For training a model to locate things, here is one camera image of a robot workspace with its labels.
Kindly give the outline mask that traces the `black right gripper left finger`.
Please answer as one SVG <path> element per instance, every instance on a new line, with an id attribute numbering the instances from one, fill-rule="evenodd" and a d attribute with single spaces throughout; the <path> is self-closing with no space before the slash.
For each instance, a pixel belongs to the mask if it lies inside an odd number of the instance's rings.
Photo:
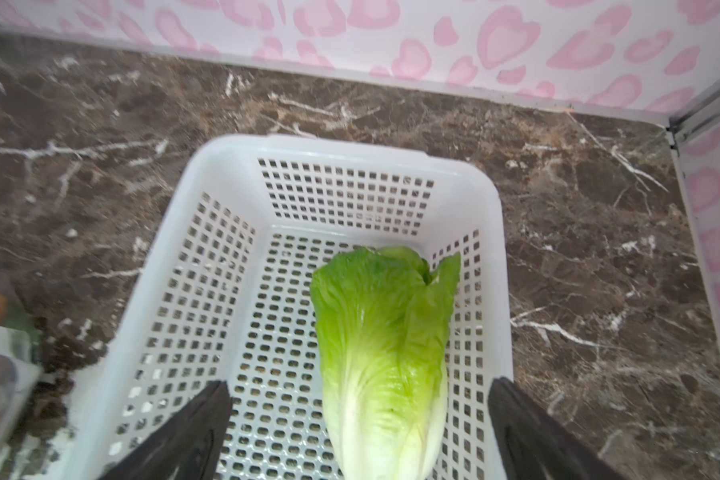
<path id="1" fill-rule="evenodd" d="M 114 467 L 103 480 L 211 479 L 232 411 L 225 381 L 198 395 Z"/>

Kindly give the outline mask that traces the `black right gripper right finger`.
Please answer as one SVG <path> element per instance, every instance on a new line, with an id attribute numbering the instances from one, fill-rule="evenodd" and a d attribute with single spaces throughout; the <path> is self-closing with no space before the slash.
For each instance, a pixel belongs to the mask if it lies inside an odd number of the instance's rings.
<path id="1" fill-rule="evenodd" d="M 488 411 L 509 479 L 621 479 L 512 380 L 492 381 Z"/>

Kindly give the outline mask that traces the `green toy lettuce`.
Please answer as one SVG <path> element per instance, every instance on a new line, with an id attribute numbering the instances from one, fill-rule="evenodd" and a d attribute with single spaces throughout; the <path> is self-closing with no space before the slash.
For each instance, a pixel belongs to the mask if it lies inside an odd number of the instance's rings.
<path id="1" fill-rule="evenodd" d="M 431 269 L 407 247 L 360 248 L 316 270 L 323 417 L 347 479 L 424 479 L 447 416 L 458 254 Z"/>

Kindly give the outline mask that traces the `clear zip top bag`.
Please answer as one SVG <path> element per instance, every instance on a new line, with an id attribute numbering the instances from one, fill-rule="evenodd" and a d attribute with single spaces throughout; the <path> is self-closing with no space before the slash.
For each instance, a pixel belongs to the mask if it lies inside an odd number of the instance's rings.
<path id="1" fill-rule="evenodd" d="M 42 367 L 39 331 L 3 272 L 0 272 L 0 294 L 9 300 L 6 315 L 0 322 L 1 450 L 22 415 Z"/>

